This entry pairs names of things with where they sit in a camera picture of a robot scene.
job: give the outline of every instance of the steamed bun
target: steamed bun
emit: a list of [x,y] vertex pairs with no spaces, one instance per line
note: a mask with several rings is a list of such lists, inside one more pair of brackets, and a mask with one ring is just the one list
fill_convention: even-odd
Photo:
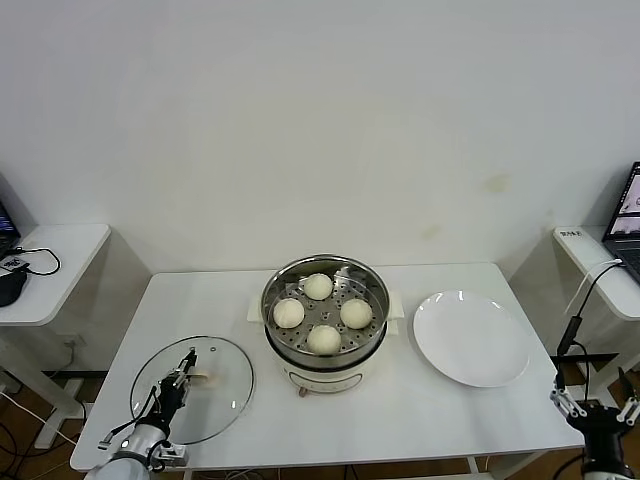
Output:
[[280,300],[273,309],[273,320],[280,328],[295,328],[304,319],[304,307],[295,298]]
[[332,289],[333,282],[323,273],[314,273],[304,282],[304,293],[312,300],[324,300]]
[[340,309],[340,320],[349,328],[364,328],[371,323],[372,318],[371,306],[359,298],[347,300]]
[[307,343],[313,353],[331,355],[340,350],[342,337],[335,328],[329,325],[318,325],[309,333]]

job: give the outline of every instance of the floor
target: floor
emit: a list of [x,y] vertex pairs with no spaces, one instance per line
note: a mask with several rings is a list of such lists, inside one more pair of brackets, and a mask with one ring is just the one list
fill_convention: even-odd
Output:
[[[633,381],[638,390],[640,390],[640,374],[632,374]],[[567,371],[569,383],[582,383],[582,377],[575,369]],[[79,398],[84,401],[92,401],[95,399],[100,386],[101,380],[87,380],[83,385]],[[612,394],[619,402],[621,397],[620,389],[617,385],[611,388]],[[46,417],[50,413],[48,405],[37,395],[26,387],[14,395],[13,398],[31,409],[38,415]],[[39,453],[32,448],[28,448],[38,431],[40,425],[37,420],[15,406],[11,405],[5,399],[0,399],[0,424],[7,427],[12,432],[17,443],[18,452],[24,454]],[[67,421],[62,432],[68,437],[73,438],[80,432],[82,422],[79,420]],[[13,450],[11,439],[8,434],[0,429],[0,474],[1,479],[35,480],[35,479],[81,479],[84,474],[75,472],[69,467],[69,457],[73,451],[72,445],[63,442],[60,437],[56,440],[59,445],[55,450],[44,455],[33,458],[24,458],[22,462],[13,461],[10,454],[2,451],[1,447]],[[636,428],[624,439],[624,448],[626,452],[626,460],[635,472],[640,473],[640,427]],[[580,450],[564,450],[558,452],[550,452],[543,455],[540,459],[530,464],[527,468],[521,470],[511,477],[511,480],[539,480],[551,479],[556,469],[567,459],[580,453]],[[497,458],[490,458],[489,462],[497,461]],[[478,459],[478,466],[481,471],[484,470],[486,459]],[[434,460],[421,462],[406,463],[388,463],[388,464],[363,464],[356,465],[355,473],[349,468],[347,469],[347,477],[349,480],[371,480],[384,478],[402,478],[402,477],[418,477],[432,475],[446,475],[455,473],[468,473],[468,466],[464,459]],[[258,470],[259,475],[251,474],[247,478],[251,480],[276,480],[278,479],[278,471],[275,469]],[[280,472],[280,480],[343,480],[345,478],[344,466],[328,466],[328,467],[308,467],[308,468],[284,468]],[[160,475],[161,480],[178,480],[182,478],[181,474],[163,473]],[[198,472],[194,474],[194,479],[224,479],[224,472]],[[580,479],[579,466],[573,465],[562,476],[563,480]]]

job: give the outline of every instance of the white plate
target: white plate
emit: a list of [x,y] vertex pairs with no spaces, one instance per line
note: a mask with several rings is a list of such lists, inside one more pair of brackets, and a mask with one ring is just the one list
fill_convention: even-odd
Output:
[[413,319],[420,350],[438,370],[474,387],[500,387],[529,365],[527,336],[490,298],[462,290],[436,293]]

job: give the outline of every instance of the computer mouse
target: computer mouse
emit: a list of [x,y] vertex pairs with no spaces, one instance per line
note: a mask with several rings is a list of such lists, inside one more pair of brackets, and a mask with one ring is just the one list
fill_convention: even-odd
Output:
[[27,272],[11,272],[0,277],[0,307],[14,303],[22,293]]

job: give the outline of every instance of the desk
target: desk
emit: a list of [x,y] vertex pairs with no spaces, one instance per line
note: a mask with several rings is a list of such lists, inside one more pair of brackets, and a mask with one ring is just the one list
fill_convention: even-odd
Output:
[[[60,270],[47,277],[30,275],[20,298],[0,308],[0,327],[41,326],[53,320],[108,236],[107,225],[38,226],[30,231],[20,246],[25,250],[50,248],[60,259]],[[53,266],[46,253],[30,254],[28,261],[37,271],[47,271]],[[54,427],[59,428],[66,418],[82,418],[82,407],[74,399],[81,380],[70,380],[63,390],[42,374],[28,352],[2,337],[0,366],[54,406],[49,420]],[[54,438],[55,431],[45,427],[35,447],[49,448]]]
[[417,265],[376,271],[390,290],[401,295],[408,319],[422,300],[441,290],[468,289],[495,299],[528,334],[528,369],[507,387],[459,384],[422,357],[409,333],[411,322],[405,320],[399,335],[384,340],[373,371],[356,388],[300,398],[281,373],[263,326],[246,320],[252,297],[273,272],[158,274],[122,341],[71,466],[89,470],[107,459],[97,444],[131,418],[129,392],[138,370],[159,349],[191,335],[223,336],[237,343],[256,375],[253,398],[241,417],[217,437],[189,447],[191,470],[537,452],[496,462],[495,478],[506,478],[545,450],[583,444],[581,435],[566,425],[549,400],[555,369],[495,265]]
[[[614,259],[600,241],[605,228],[598,226],[559,227],[555,229],[553,237],[578,269],[586,274],[599,263]],[[594,269],[589,275],[589,279],[593,281],[605,268],[607,265]],[[608,272],[598,280],[594,291],[600,294],[616,317],[629,322],[640,320],[640,286],[624,269],[615,268]],[[593,398],[597,398],[607,405],[616,405],[609,394],[608,387],[618,378],[618,367],[627,371],[640,362],[638,342],[637,335],[630,336],[623,345],[620,345],[618,356],[604,368],[596,371],[591,367],[590,390]],[[572,395],[580,395],[577,389],[570,390]]]

